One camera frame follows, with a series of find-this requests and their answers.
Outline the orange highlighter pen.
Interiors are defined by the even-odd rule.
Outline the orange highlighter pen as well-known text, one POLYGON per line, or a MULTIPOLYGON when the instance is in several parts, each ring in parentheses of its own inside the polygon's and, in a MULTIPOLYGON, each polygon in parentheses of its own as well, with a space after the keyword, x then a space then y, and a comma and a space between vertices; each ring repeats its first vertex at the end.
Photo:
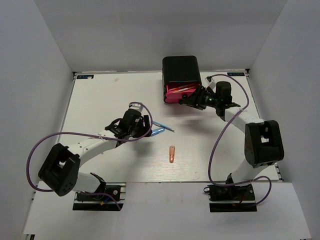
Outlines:
POLYGON ((184 88, 193 87, 193 86, 196 86, 196 85, 197 85, 196 83, 191 83, 191 84, 186 84, 186 85, 182 85, 182 86, 176 87, 174 89, 180 90, 180 89, 184 89, 184 88))

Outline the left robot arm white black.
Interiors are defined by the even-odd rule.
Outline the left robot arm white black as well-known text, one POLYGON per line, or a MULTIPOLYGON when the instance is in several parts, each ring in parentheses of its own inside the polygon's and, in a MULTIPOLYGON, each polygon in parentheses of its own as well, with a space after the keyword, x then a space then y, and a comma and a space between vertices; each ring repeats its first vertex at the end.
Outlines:
POLYGON ((97 136, 64 146, 54 145, 38 176, 58 196, 62 197, 71 191, 89 193, 99 200, 105 196, 106 182, 95 173, 80 172, 80 167, 103 154, 116 149, 122 144, 151 135, 152 118, 142 115, 141 110, 130 108, 122 118, 118 118, 104 128, 97 136))

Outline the yellow highlighter pen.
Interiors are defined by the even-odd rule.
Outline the yellow highlighter pen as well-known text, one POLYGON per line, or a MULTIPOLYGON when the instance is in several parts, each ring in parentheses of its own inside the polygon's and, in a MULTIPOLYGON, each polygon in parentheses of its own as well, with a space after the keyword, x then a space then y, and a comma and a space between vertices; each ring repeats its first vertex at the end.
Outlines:
POLYGON ((191 86, 191 87, 185 87, 185 88, 176 90, 174 93, 180 93, 180 92, 184 92, 184 91, 191 90, 191 89, 194 89, 194 87, 193 87, 193 86, 191 86))

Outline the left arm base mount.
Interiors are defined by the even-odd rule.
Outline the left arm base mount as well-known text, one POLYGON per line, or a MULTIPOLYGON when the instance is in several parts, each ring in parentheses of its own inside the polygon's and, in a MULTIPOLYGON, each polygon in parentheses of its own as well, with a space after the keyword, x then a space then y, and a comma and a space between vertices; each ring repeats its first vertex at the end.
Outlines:
POLYGON ((126 197, 125 183, 107 183, 102 193, 77 192, 73 211, 117 212, 122 209, 126 197))

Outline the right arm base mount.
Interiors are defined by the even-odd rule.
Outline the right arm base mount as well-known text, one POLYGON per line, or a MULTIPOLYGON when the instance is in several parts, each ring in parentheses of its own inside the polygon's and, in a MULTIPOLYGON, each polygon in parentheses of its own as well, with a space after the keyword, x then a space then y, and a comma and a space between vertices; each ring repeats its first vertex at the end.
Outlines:
POLYGON ((256 212, 256 198, 251 184, 246 186, 220 187, 208 185, 203 189, 208 195, 211 213, 256 212))

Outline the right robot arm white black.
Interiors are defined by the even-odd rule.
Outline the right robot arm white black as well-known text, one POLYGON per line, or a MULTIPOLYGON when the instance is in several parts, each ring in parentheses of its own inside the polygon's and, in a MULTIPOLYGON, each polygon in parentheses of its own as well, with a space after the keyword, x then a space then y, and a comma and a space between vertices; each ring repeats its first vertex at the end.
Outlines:
POLYGON ((257 180, 259 173, 268 166, 283 160, 285 151, 278 122, 249 114, 245 107, 232 101, 231 92, 227 81, 210 84, 207 88, 201 85, 190 96, 184 95, 179 104, 199 110, 214 108, 217 116, 226 122, 223 132, 234 125, 244 133, 244 160, 223 184, 226 195, 236 200, 243 195, 243 186, 257 180))

